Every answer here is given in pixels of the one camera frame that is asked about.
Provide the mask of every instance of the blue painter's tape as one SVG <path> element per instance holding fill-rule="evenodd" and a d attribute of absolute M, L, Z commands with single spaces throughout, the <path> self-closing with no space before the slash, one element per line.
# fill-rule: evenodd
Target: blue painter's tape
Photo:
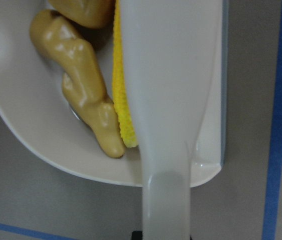
<path fill-rule="evenodd" d="M 75 240 L 73 238 L 68 238 L 64 236 L 57 236 L 53 234 L 48 234 L 40 231 L 29 230 L 17 226 L 11 226 L 0 223 L 0 230 L 6 231 L 14 234 L 20 234 L 32 238 L 42 239 L 42 240 Z"/>
<path fill-rule="evenodd" d="M 282 171 L 282 5 L 262 240 L 274 240 Z"/>

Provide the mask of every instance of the gray table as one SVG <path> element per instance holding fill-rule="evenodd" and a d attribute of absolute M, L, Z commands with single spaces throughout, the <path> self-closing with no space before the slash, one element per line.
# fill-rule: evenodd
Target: gray table
<path fill-rule="evenodd" d="M 191 190 L 196 240 L 261 239 L 279 0 L 230 2 L 225 165 Z M 141 188 L 72 176 L 29 152 L 0 118 L 0 224 L 80 240 L 141 230 Z M 0 230 L 0 240 L 36 239 Z M 276 239 L 282 240 L 282 182 Z"/>

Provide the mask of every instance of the plastic food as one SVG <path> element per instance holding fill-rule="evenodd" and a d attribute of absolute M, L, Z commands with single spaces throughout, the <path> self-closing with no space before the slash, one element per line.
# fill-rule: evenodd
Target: plastic food
<path fill-rule="evenodd" d="M 113 50 L 113 80 L 112 92 L 114 108 L 120 123 L 120 134 L 126 147 L 133 148 L 138 145 L 134 132 L 125 92 L 122 39 L 120 28 L 119 0 L 116 0 L 114 15 L 114 50 Z"/>
<path fill-rule="evenodd" d="M 113 17 L 114 0 L 49 0 L 62 15 L 91 29 L 100 29 Z"/>
<path fill-rule="evenodd" d="M 93 130 L 103 151 L 112 158 L 125 152 L 117 114 L 91 44 L 69 21 L 53 10 L 33 19 L 30 37 L 38 52 L 62 66 L 62 90 L 80 118 Z"/>

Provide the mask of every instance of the white spoon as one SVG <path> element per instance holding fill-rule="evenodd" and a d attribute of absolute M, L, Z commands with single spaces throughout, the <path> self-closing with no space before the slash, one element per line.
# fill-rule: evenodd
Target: white spoon
<path fill-rule="evenodd" d="M 213 72 L 220 0 L 121 0 L 124 74 L 143 170 L 143 239 L 188 240 L 191 149 Z"/>

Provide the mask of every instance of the toy ginger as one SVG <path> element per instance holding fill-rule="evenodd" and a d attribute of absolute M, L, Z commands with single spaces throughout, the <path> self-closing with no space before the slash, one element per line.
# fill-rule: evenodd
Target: toy ginger
<path fill-rule="evenodd" d="M 106 92 L 91 44 L 65 17 L 49 9 L 35 16 L 30 37 L 41 55 L 56 61 L 64 69 L 63 94 L 91 127 L 102 150 L 112 158 L 122 156 L 125 146 L 120 137 L 117 114 Z"/>
<path fill-rule="evenodd" d="M 113 17 L 114 0 L 49 0 L 63 16 L 90 29 L 105 27 Z"/>

